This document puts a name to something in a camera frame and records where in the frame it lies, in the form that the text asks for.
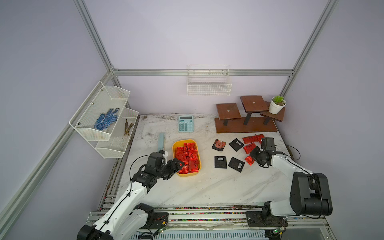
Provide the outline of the red foil tea bag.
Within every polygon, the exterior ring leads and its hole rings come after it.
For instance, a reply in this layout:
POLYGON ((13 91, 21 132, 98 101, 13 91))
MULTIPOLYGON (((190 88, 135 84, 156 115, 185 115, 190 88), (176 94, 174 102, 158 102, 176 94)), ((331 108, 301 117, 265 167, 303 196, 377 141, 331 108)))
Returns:
POLYGON ((258 141, 262 143, 262 139, 265 138, 265 136, 263 134, 259 134, 257 135, 257 138, 258 138, 258 141))
POLYGON ((255 143, 255 142, 258 142, 259 141, 259 138, 257 135, 253 135, 253 136, 248 136, 248 137, 243 137, 243 142, 244 144, 251 144, 251 143, 255 143))
POLYGON ((247 155, 249 155, 255 148, 257 147, 257 145, 255 143, 250 143, 246 146, 243 147, 245 153, 247 155))
POLYGON ((247 156, 245 161, 251 166, 254 164, 255 160, 251 156, 247 156))

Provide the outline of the black barcode tea bag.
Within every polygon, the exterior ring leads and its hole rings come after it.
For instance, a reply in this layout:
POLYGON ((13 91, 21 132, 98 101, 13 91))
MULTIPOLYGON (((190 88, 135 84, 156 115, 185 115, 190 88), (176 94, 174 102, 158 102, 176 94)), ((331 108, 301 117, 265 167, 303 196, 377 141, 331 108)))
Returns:
POLYGON ((226 169, 227 166, 227 157, 225 156, 215 156, 214 159, 215 169, 226 169))
POLYGON ((239 139, 235 138, 229 145, 237 152, 245 146, 239 139))

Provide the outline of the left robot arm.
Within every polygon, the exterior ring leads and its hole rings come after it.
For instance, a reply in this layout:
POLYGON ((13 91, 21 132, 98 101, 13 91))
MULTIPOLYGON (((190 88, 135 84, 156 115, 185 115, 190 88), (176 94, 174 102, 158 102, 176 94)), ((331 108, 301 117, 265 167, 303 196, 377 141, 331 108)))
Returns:
POLYGON ((153 220, 154 208, 142 203, 159 179, 169 180, 185 163, 176 158, 166 160, 168 153, 160 150, 149 155, 147 163, 134 175, 125 193, 92 226, 84 225, 78 232, 78 240, 128 240, 140 228, 153 220))

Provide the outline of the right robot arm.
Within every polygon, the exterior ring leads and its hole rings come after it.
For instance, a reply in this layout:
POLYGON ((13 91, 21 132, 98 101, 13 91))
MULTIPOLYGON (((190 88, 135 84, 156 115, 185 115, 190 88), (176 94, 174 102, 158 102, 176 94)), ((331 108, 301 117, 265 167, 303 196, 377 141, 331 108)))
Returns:
POLYGON ((281 201, 269 201, 264 204, 267 216, 291 217, 309 216, 317 219, 329 216, 333 204, 328 178, 314 173, 295 163, 287 154, 277 151, 273 138, 262 138, 261 148, 257 147, 250 157, 262 168, 273 167, 291 181, 290 195, 281 201))

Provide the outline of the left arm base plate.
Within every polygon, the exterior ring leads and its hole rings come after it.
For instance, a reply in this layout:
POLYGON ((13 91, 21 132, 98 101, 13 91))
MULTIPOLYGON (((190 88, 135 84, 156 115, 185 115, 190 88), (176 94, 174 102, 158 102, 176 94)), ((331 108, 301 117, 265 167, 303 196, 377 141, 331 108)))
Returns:
POLYGON ((139 229, 160 229, 168 224, 169 213, 156 212, 155 208, 144 203, 129 208, 128 229, 136 232, 139 229))

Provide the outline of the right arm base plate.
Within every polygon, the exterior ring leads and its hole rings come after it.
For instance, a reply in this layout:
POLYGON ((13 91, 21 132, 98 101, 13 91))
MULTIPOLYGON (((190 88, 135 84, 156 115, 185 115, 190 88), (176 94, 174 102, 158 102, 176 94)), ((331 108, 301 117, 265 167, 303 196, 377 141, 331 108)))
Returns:
POLYGON ((287 227, 285 217, 273 216, 270 207, 271 201, 265 202, 261 211, 247 211, 246 220, 249 227, 287 227))

